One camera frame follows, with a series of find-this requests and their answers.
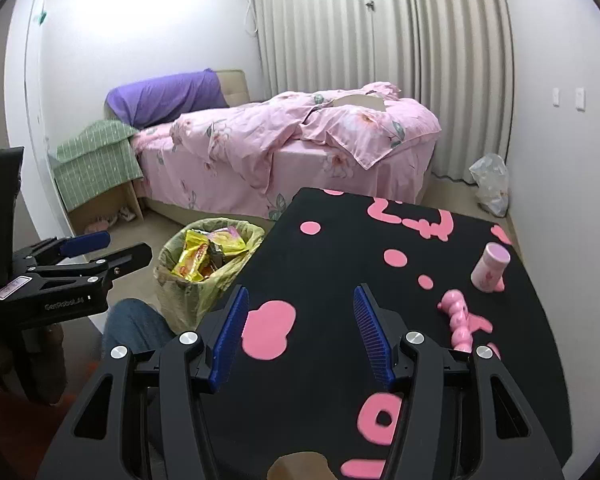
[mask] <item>green striped cloth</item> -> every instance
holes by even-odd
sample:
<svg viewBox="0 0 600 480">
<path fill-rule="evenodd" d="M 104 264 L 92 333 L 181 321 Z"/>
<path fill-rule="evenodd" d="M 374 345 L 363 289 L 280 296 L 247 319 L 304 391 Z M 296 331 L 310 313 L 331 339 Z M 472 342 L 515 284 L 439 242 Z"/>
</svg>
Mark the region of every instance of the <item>green striped cloth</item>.
<svg viewBox="0 0 600 480">
<path fill-rule="evenodd" d="M 112 187 L 142 177 L 127 140 L 136 132 L 120 121 L 97 121 L 75 139 L 58 146 L 54 176 L 67 211 Z"/>
</svg>

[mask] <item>pink lid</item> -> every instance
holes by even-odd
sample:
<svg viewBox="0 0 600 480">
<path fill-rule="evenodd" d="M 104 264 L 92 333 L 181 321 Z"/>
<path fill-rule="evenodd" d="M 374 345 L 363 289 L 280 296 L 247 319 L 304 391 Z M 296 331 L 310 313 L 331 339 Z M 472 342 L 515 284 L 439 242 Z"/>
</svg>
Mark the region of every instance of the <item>pink lid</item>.
<svg viewBox="0 0 600 480">
<path fill-rule="evenodd" d="M 491 242 L 484 248 L 484 256 L 488 263 L 497 267 L 506 267 L 511 261 L 511 255 L 500 244 Z"/>
</svg>

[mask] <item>bed headboard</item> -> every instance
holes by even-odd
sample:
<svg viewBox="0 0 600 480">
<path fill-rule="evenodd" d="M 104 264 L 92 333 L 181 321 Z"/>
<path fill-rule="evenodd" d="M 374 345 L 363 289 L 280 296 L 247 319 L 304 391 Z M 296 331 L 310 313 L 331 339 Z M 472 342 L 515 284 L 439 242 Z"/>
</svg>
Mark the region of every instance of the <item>bed headboard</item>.
<svg viewBox="0 0 600 480">
<path fill-rule="evenodd" d="M 247 78 L 238 69 L 215 70 L 220 80 L 220 89 L 229 106 L 239 106 L 251 102 L 247 88 Z"/>
</svg>

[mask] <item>white plastic bag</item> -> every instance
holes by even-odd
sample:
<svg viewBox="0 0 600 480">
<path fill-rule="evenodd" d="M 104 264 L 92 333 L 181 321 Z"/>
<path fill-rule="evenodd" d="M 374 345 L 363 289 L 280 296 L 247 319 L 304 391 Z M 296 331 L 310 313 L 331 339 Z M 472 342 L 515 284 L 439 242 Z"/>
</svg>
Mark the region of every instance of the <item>white plastic bag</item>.
<svg viewBox="0 0 600 480">
<path fill-rule="evenodd" d="M 487 153 L 469 168 L 478 183 L 476 196 L 480 206 L 494 215 L 503 217 L 509 207 L 509 171 L 504 160 L 496 153 Z"/>
</svg>

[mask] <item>purple cloth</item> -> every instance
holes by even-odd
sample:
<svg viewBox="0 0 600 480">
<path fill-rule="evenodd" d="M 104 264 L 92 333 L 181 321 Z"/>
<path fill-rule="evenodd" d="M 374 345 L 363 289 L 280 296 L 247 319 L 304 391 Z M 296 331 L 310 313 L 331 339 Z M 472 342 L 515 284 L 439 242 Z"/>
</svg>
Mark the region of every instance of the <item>purple cloth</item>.
<svg viewBox="0 0 600 480">
<path fill-rule="evenodd" d="M 218 75 L 210 68 L 119 86 L 107 94 L 107 105 L 138 130 L 175 121 L 181 114 L 228 107 Z"/>
</svg>

